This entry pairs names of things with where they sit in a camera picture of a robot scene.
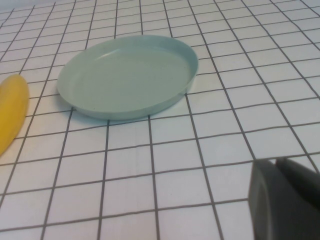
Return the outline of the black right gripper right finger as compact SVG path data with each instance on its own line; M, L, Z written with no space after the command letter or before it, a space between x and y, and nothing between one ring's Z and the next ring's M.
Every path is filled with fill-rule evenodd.
M278 217L319 217L320 176L303 165L278 158L275 211Z

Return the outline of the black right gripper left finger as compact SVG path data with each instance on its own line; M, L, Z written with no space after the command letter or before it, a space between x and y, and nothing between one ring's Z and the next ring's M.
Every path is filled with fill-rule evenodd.
M276 162L258 160L252 165L248 203L256 240L318 240L319 217L278 217L276 213Z

